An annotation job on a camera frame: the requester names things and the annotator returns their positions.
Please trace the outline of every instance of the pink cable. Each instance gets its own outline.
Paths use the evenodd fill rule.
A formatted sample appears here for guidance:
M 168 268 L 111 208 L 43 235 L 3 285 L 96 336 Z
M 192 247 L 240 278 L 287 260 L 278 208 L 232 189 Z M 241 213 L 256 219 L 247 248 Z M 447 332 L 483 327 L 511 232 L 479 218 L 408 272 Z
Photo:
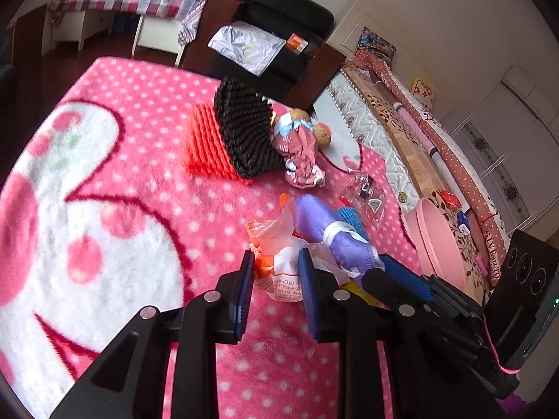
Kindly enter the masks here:
M 489 329 L 487 329 L 487 320 L 485 319 L 485 315 L 482 315 L 482 318 L 484 319 L 485 335 L 487 335 L 487 340 L 489 340 L 489 346 L 491 347 L 491 351 L 493 352 L 493 357 L 495 358 L 495 361 L 497 362 L 497 366 L 499 367 L 499 369 L 501 369 L 501 371 L 503 373 L 506 373 L 507 375 L 514 375 L 520 372 L 520 369 L 518 370 L 505 369 L 501 365 L 501 362 L 499 362 L 499 354 L 497 353 L 497 349 L 493 345 L 493 340 L 491 340 L 491 336 L 489 335 Z

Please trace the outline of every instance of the orange plastic bag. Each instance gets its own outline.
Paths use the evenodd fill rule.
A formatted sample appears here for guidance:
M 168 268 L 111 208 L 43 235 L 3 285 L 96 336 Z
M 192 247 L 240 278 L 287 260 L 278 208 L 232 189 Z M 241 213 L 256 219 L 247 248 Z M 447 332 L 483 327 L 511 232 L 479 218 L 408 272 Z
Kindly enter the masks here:
M 298 258 L 304 248 L 311 252 L 315 268 L 333 273 L 339 285 L 347 284 L 358 275 L 340 268 L 326 244 L 309 243 L 298 237 L 294 232 L 297 204 L 293 197 L 283 194 L 280 203 L 282 213 L 277 219 L 254 220 L 246 225 L 256 261 L 256 288 L 275 301 L 302 301 Z

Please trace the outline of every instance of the black leather chair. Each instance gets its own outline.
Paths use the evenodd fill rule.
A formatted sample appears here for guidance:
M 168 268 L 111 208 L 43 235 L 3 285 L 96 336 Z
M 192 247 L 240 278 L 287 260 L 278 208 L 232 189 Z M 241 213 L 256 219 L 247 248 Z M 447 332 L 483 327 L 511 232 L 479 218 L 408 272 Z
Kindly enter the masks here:
M 311 0 L 240 1 L 243 4 L 239 6 L 233 20 L 242 20 L 282 39 L 289 39 L 295 33 L 305 39 L 308 46 L 301 53 L 296 53 L 287 45 L 284 46 L 260 77 L 216 54 L 206 75 L 217 79 L 226 76 L 238 78 L 257 91 L 281 102 L 307 74 L 309 62 L 334 27 L 334 16 L 328 9 Z M 322 79 L 326 85 L 330 77 Z

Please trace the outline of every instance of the blue cloth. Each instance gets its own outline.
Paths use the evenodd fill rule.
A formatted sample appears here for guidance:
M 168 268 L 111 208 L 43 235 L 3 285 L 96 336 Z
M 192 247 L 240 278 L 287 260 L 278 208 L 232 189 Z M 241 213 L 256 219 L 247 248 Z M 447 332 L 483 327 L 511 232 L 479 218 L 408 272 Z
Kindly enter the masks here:
M 289 124 L 286 124 L 285 126 L 282 126 L 279 129 L 279 135 L 281 135 L 282 137 L 285 137 L 287 134 L 289 134 L 293 129 L 297 129 L 299 126 L 305 126 L 308 130 L 310 130 L 312 133 L 314 133 L 314 127 L 312 126 L 312 123 L 304 120 L 304 119 L 297 119 Z
M 359 219 L 359 214 L 357 214 L 355 208 L 352 208 L 351 206 L 348 206 L 347 208 L 340 208 L 336 211 L 336 214 L 355 228 L 356 232 L 359 233 L 359 236 L 361 236 L 364 240 L 369 240 L 367 233 L 365 233 L 363 224 L 361 223 L 361 219 Z

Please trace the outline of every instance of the red packet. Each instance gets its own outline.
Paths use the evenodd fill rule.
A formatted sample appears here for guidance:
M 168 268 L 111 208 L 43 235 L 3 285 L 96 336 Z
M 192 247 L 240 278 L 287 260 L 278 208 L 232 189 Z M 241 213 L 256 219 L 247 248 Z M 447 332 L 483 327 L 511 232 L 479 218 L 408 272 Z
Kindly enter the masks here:
M 296 50 L 297 52 L 302 52 L 305 49 L 305 47 L 308 46 L 308 42 L 305 41 L 300 36 L 297 36 L 295 33 L 293 33 L 291 36 L 289 36 L 289 39 L 287 40 L 287 45 L 290 46 L 293 50 Z
M 443 201 L 451 210 L 456 211 L 462 207 L 460 200 L 457 196 L 455 196 L 455 194 L 450 193 L 448 190 L 440 190 L 439 193 Z

